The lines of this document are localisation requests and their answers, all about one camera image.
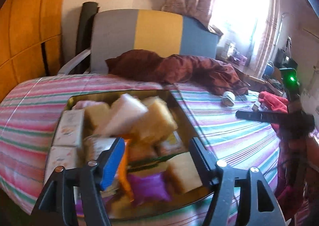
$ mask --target headboard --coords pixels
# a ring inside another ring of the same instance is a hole
[[[97,13],[91,40],[91,72],[107,73],[105,60],[132,49],[215,58],[219,36],[196,19],[153,10]]]

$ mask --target purple snack package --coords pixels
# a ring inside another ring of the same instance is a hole
[[[134,205],[140,205],[147,201],[171,201],[166,191],[163,172],[146,177],[128,174],[127,180],[134,194]]]

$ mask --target white armrest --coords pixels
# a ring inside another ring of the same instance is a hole
[[[58,72],[58,75],[66,75],[71,72],[73,68],[75,68],[78,64],[81,63],[83,59],[91,54],[90,49],[83,50],[80,54],[76,55],[69,62],[67,62]]]

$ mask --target bed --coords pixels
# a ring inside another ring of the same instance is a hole
[[[217,42],[218,37],[206,31],[198,21],[177,14],[142,10],[98,13],[91,48],[60,71],[60,74],[68,73],[90,54],[90,74],[58,75],[23,82],[0,104],[1,188],[25,213],[31,213],[43,187],[46,158],[58,119],[71,96],[163,88],[154,82],[130,81],[106,74],[105,59],[138,48],[156,51],[162,56],[205,53],[214,58]],[[279,139],[274,130],[270,124],[235,118],[237,110],[253,105],[258,99],[257,92],[237,96],[235,105],[226,107],[221,105],[220,96],[212,95],[198,84],[175,83],[165,89],[171,90],[206,149],[214,151],[218,158],[232,166],[242,169],[259,167],[271,188],[275,189]],[[230,222],[236,218],[239,193],[240,190],[235,189]],[[143,225],[198,225],[205,217],[210,199],[148,218],[143,220]],[[141,225],[141,221],[130,221],[129,224]]]

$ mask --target window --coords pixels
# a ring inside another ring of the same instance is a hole
[[[213,23],[221,30],[252,41],[260,5],[261,0],[215,0]]]

